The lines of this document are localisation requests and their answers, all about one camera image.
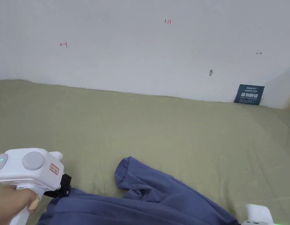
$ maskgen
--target red arrow mark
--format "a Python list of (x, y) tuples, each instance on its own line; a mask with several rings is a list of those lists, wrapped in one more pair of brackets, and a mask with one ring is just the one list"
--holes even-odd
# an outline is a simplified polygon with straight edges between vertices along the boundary
[(67, 47), (67, 42), (66, 42), (65, 44), (60, 43), (60, 46), (63, 46), (63, 45), (66, 45), (66, 48), (68, 48), (68, 47)]

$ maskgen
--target blue cloth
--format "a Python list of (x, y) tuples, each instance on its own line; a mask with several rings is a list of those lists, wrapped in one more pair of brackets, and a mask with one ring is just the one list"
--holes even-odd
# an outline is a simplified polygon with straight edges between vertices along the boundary
[(53, 199), (39, 225), (239, 225), (227, 211), (174, 177), (133, 157), (115, 171), (123, 198), (103, 197), (71, 189), (69, 197)]

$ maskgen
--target fingernail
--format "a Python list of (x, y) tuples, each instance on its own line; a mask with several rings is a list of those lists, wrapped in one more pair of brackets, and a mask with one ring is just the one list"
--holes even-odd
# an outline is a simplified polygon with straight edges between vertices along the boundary
[(39, 196), (37, 196), (37, 198), (28, 206), (28, 209), (33, 210), (37, 208), (37, 205), (39, 204), (39, 202), (40, 202), (40, 198)]

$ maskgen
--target handle grip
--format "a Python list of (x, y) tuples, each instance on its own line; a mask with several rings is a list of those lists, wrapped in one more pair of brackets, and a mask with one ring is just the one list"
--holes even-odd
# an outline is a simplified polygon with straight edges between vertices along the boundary
[[(44, 192), (46, 191), (45, 188), (38, 187), (36, 185), (18, 185), (16, 190), (24, 189), (24, 188), (29, 188), (33, 192), (35, 192), (40, 200), (42, 199), (42, 196), (44, 195)], [(10, 222), (10, 225), (25, 225), (26, 222), (28, 221), (29, 217), (29, 212), (28, 212), (28, 207), (26, 206), (21, 212), (19, 212)]]
[(29, 217), (28, 207), (26, 206), (10, 222), (10, 225), (25, 225)]

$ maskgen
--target dark blue sign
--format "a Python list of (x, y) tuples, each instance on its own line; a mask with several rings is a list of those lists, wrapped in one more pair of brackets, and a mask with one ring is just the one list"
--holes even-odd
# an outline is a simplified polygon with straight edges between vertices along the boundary
[(263, 91), (264, 86), (240, 84), (235, 103), (258, 105)]

